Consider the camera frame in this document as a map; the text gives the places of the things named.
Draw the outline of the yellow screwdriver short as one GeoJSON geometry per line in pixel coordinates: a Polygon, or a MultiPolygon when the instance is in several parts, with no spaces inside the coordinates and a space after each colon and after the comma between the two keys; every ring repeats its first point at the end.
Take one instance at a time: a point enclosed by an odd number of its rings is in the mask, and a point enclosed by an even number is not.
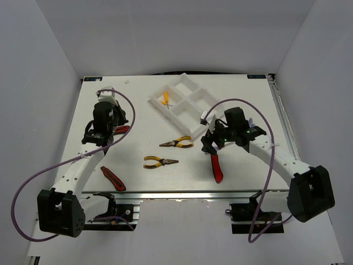
{"type": "Polygon", "coordinates": [[[162,101],[162,100],[160,100],[160,102],[161,102],[163,105],[169,105],[169,106],[171,106],[171,107],[173,107],[173,106],[174,106],[174,105],[169,104],[169,103],[167,103],[167,102],[165,102],[165,101],[162,101]]]}

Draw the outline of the yellow screwdriver long shaft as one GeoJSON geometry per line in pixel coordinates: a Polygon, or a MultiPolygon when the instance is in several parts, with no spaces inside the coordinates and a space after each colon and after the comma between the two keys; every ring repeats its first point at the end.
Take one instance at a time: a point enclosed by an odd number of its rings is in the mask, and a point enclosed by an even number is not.
{"type": "Polygon", "coordinates": [[[164,92],[164,101],[169,103],[169,97],[168,97],[168,93],[167,92],[164,92]]]}

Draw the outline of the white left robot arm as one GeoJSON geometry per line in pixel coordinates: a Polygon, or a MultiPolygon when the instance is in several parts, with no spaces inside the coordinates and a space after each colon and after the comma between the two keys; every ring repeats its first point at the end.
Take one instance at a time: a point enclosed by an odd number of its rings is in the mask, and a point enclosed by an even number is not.
{"type": "Polygon", "coordinates": [[[39,228],[43,232],[78,237],[87,221],[116,215],[116,203],[109,193],[96,193],[81,198],[83,188],[113,142],[117,126],[128,121],[126,113],[114,99],[95,104],[93,120],[88,123],[82,139],[80,157],[51,189],[41,190],[37,197],[39,228]]]}

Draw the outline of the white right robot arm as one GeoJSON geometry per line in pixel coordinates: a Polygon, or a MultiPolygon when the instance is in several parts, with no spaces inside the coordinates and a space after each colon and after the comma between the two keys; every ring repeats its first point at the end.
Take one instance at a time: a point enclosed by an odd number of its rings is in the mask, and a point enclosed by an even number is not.
{"type": "Polygon", "coordinates": [[[266,163],[288,185],[288,192],[257,192],[249,199],[246,212],[255,220],[262,220],[269,212],[288,213],[306,222],[331,209],[335,198],[329,172],[323,166],[304,163],[280,146],[260,127],[249,126],[240,107],[225,111],[226,121],[212,118],[206,134],[201,138],[202,151],[217,159],[217,151],[233,142],[247,153],[266,163]]]}

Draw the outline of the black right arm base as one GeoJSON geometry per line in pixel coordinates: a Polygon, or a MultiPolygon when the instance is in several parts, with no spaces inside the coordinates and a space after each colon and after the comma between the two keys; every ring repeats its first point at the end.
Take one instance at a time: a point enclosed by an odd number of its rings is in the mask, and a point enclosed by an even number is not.
{"type": "MultiPolygon", "coordinates": [[[[224,212],[231,219],[232,234],[248,234],[261,192],[227,192],[226,194],[229,206],[224,212]]],[[[279,190],[266,192],[256,217],[253,235],[257,235],[271,221],[274,223],[264,232],[265,234],[284,233],[282,213],[286,210],[286,194],[279,190]]]]}

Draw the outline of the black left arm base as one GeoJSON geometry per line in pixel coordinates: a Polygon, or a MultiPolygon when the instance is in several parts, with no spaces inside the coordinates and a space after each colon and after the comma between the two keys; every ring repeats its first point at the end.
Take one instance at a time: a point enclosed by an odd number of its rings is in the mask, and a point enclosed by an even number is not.
{"type": "Polygon", "coordinates": [[[139,210],[137,205],[122,203],[115,196],[106,192],[93,193],[86,200],[102,197],[109,200],[108,210],[94,219],[87,220],[84,230],[88,231],[134,231],[137,226],[139,210]]]}

